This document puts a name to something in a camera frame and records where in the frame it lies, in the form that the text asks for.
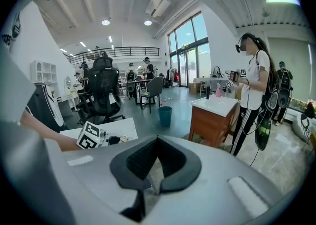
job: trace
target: railing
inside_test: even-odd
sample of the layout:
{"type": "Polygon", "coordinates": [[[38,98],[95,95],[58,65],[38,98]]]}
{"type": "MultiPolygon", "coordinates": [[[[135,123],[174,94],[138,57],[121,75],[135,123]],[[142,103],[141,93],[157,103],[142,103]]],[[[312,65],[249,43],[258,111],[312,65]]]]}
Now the railing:
{"type": "Polygon", "coordinates": [[[68,61],[72,64],[79,64],[82,62],[88,63],[94,61],[97,57],[102,57],[103,52],[108,54],[108,57],[124,57],[124,56],[159,56],[159,48],[153,47],[115,47],[95,49],[83,53],[79,53],[76,56],[69,56],[68,61]]]}

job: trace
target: round ceiling light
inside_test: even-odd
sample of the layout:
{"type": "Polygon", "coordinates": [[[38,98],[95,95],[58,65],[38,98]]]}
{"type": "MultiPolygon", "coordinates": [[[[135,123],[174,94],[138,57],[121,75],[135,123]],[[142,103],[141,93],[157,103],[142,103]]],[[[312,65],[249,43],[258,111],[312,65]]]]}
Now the round ceiling light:
{"type": "Polygon", "coordinates": [[[152,22],[151,22],[151,21],[146,21],[146,22],[144,22],[144,24],[145,24],[146,26],[149,26],[149,25],[152,24],[152,22]]]}
{"type": "Polygon", "coordinates": [[[106,25],[110,24],[110,21],[109,20],[103,20],[101,23],[102,23],[102,25],[106,26],[106,25]]]}

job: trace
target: blue trash bin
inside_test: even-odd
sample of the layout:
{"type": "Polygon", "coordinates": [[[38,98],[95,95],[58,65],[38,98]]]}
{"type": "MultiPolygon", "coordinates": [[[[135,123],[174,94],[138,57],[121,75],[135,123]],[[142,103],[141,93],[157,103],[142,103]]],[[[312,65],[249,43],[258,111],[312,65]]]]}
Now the blue trash bin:
{"type": "Polygon", "coordinates": [[[170,127],[172,108],[171,107],[158,108],[158,113],[159,113],[159,118],[160,118],[160,124],[162,125],[162,127],[170,127]]]}

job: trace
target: white ceiling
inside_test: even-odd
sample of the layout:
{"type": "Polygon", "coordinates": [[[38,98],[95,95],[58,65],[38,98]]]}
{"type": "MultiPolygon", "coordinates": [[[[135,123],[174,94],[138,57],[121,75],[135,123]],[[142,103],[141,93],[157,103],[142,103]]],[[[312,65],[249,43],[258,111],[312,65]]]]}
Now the white ceiling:
{"type": "MultiPolygon", "coordinates": [[[[57,44],[73,54],[87,49],[79,44],[74,35],[82,38],[82,41],[93,50],[95,46],[111,47],[112,43],[107,40],[110,35],[115,47],[122,45],[124,31],[116,30],[115,26],[124,27],[126,24],[132,24],[146,30],[152,37],[159,31],[165,31],[166,22],[190,0],[169,1],[171,5],[157,22],[145,27],[144,21],[151,20],[145,13],[150,0],[35,0],[57,44]],[[110,19],[112,26],[102,26],[103,19],[110,19]],[[96,32],[85,33],[91,28],[96,32]]],[[[270,28],[273,24],[288,24],[288,30],[298,26],[309,27],[298,5],[267,4],[265,0],[200,1],[208,5],[235,36],[239,28],[258,25],[270,25],[270,28]]]]}

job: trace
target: gray chair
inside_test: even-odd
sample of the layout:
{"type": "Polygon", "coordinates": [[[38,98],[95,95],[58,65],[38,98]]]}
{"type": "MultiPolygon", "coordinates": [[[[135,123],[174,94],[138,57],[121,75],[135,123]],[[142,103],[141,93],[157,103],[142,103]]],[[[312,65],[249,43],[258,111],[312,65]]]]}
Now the gray chair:
{"type": "Polygon", "coordinates": [[[160,107],[160,93],[162,93],[162,83],[163,83],[163,77],[154,77],[152,81],[150,81],[147,84],[147,92],[148,94],[145,94],[146,91],[140,91],[140,108],[143,109],[143,97],[148,98],[149,101],[149,112],[152,113],[151,109],[151,98],[154,101],[154,105],[156,104],[154,96],[158,96],[158,103],[160,107]]]}

